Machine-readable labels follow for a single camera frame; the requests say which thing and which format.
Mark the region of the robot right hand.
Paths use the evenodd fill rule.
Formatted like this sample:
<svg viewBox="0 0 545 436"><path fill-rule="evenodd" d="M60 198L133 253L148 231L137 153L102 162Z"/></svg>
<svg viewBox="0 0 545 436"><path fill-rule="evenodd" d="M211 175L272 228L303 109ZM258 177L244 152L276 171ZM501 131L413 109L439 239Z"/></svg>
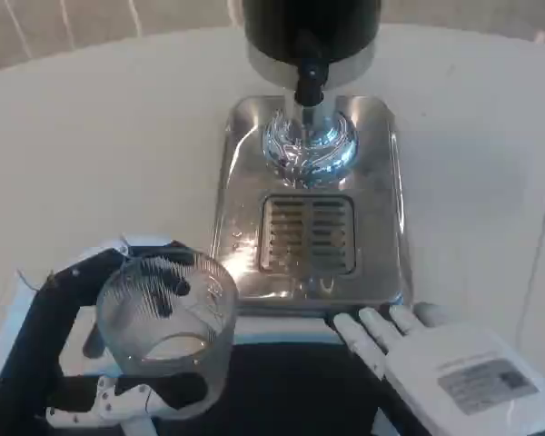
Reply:
<svg viewBox="0 0 545 436"><path fill-rule="evenodd" d="M420 302L339 313L369 371L375 435L545 435L545 378L498 334Z"/></svg>

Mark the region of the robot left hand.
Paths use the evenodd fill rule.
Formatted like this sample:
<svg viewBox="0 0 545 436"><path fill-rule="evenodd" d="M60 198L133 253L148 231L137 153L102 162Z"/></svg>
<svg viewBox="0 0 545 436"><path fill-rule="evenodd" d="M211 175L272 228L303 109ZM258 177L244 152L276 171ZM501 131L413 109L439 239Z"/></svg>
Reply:
<svg viewBox="0 0 545 436"><path fill-rule="evenodd" d="M120 242L48 274L0 365L0 435L155 435L202 415L225 389L237 306L228 271L178 242ZM115 366L66 375L82 309Z"/></svg>

